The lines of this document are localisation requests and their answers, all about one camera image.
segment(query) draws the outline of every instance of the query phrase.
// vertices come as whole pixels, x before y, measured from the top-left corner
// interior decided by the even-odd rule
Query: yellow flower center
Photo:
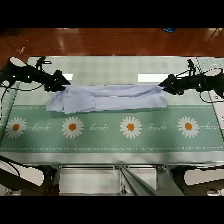
[[[20,128],[19,124],[14,124],[14,125],[12,126],[13,131],[18,131],[19,128]]]
[[[128,130],[133,131],[135,129],[135,126],[133,124],[128,124]]]
[[[74,131],[74,130],[76,129],[76,124],[70,124],[70,125],[69,125],[69,129],[70,129],[71,131]]]
[[[191,130],[191,129],[192,129],[192,124],[190,124],[190,123],[186,123],[186,124],[185,124],[185,128],[186,128],[187,130]]]

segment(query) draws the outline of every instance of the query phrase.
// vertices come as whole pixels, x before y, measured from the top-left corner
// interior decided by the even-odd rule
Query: daisy
[[[199,126],[194,118],[186,116],[182,117],[179,119],[177,127],[178,130],[182,132],[182,135],[185,135],[185,137],[194,138],[199,133]]]
[[[17,138],[26,130],[27,122],[21,117],[15,117],[8,122],[6,126],[6,135],[8,138]]]
[[[140,121],[134,117],[126,117],[123,119],[120,127],[120,131],[123,131],[123,135],[130,139],[139,136],[141,134],[140,131],[142,130]]]
[[[63,135],[66,136],[66,138],[75,138],[76,136],[79,136],[82,134],[83,130],[83,122],[78,117],[69,117],[66,119],[65,122],[63,122],[62,125],[62,131],[64,132]]]

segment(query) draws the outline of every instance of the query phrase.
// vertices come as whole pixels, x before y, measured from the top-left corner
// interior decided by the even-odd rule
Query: transparent table cover
[[[35,65],[37,59],[31,57],[28,63]],[[63,74],[70,74],[66,77],[72,76],[69,81],[75,85],[146,84],[149,80],[144,80],[140,74],[156,74],[157,77],[178,74],[188,69],[187,59],[189,57],[52,56],[46,59],[52,64],[43,65],[43,69],[51,74],[56,69]],[[198,65],[196,58],[191,59]],[[20,83],[19,87],[31,89],[38,85]],[[38,164],[182,164],[224,161],[223,137],[213,106],[201,101],[195,90],[188,90],[183,96],[165,94],[169,105],[162,112],[143,110],[65,115],[46,112],[46,104],[53,93],[45,92],[43,87],[32,92],[10,93],[11,98],[3,105],[3,111],[8,111],[8,117],[5,115],[6,119],[1,123],[0,153],[22,163]],[[203,96],[209,99],[208,93]],[[83,131],[82,136],[72,140],[61,131],[61,125],[69,117],[78,117],[86,122],[86,132]],[[103,132],[105,119],[111,117],[114,120],[107,124],[110,132]],[[139,138],[129,139],[120,131],[119,122],[126,117],[135,117],[143,124]],[[6,122],[8,120],[12,124],[18,119],[27,122],[26,130],[21,136],[10,138],[6,131],[3,133]],[[177,125],[181,122],[185,122],[183,127],[187,127],[188,123],[192,125],[192,130],[194,125],[199,128],[196,134],[193,133],[194,137],[189,138],[186,132],[178,130]]]

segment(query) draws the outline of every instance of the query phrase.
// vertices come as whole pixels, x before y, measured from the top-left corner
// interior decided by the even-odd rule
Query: folded garment
[[[157,85],[66,86],[55,93],[47,111],[91,112],[166,107],[162,87]]]

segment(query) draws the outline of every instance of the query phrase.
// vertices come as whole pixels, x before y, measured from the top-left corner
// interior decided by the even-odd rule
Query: reddish-brown floor
[[[223,28],[21,28],[0,32],[0,67],[9,56],[174,55],[224,57]]]

